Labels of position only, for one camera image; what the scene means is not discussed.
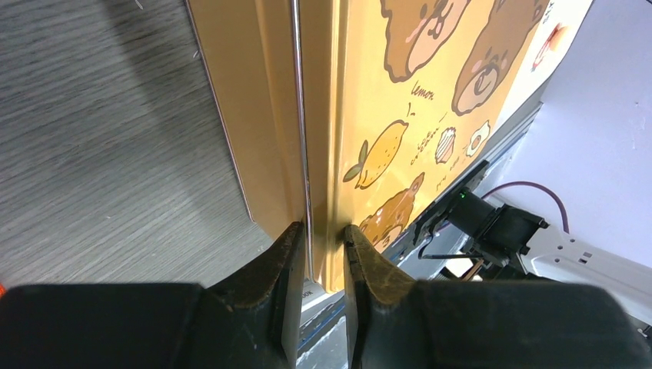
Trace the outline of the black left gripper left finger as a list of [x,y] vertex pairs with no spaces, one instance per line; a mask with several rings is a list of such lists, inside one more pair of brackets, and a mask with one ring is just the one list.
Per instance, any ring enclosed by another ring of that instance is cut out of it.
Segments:
[[1,299],[3,368],[293,368],[304,226],[224,280],[32,284]]

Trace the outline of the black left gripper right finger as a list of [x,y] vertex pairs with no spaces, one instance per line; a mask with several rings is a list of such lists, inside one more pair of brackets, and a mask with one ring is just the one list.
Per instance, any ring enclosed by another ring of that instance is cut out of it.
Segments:
[[416,280],[344,229],[352,368],[649,368],[605,290],[537,281]]

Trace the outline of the silver box lid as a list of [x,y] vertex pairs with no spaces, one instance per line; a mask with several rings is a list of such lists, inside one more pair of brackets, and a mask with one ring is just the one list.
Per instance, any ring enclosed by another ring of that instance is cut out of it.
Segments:
[[389,248],[492,136],[549,1],[299,1],[311,274]]

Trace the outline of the gold chocolate tray box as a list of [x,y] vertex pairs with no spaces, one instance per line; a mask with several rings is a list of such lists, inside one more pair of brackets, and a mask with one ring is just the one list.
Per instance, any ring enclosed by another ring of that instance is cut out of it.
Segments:
[[290,3],[188,8],[248,213],[276,238],[306,211]]

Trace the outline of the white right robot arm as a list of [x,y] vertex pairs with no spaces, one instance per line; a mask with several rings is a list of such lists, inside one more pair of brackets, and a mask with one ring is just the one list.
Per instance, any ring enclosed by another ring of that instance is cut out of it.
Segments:
[[418,227],[433,233],[446,222],[472,244],[466,258],[569,284],[589,284],[614,296],[632,317],[651,323],[651,269],[578,240],[542,217],[504,204],[494,207],[468,188],[436,201]]

